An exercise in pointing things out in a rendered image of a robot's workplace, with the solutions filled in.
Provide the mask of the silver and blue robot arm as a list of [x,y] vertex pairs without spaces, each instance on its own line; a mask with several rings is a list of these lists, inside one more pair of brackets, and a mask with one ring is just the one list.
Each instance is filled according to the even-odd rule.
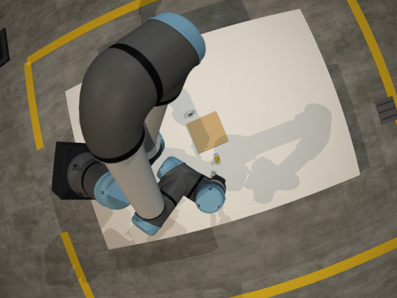
[[167,104],[178,98],[205,52],[205,41],[190,20],[163,12],[101,52],[81,85],[79,122],[90,152],[71,161],[68,184],[76,194],[113,210],[131,204],[132,223],[150,236],[183,196],[207,214],[225,203],[220,183],[174,156],[159,168],[159,183],[151,168],[165,147],[159,130]]

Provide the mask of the tan square mat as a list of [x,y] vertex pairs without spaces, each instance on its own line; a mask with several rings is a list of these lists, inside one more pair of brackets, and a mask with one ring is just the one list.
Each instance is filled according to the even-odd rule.
[[198,153],[229,141],[216,111],[189,122],[187,126]]

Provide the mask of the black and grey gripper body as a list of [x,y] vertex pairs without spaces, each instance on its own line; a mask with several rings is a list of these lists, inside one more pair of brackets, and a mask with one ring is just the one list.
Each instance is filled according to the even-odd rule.
[[[202,175],[203,175],[203,174],[202,174]],[[203,176],[205,176],[205,175],[203,175]],[[224,187],[224,190],[225,190],[225,193],[226,193],[226,185],[225,185],[226,180],[225,180],[225,179],[223,179],[223,178],[220,177],[219,175],[214,175],[213,178],[209,178],[209,177],[207,177],[207,176],[205,176],[205,177],[208,178],[208,179],[211,180],[211,181],[216,181],[216,182],[220,183],[220,184]],[[222,179],[223,182],[222,182],[220,179]],[[217,180],[218,180],[218,181],[217,181]]]

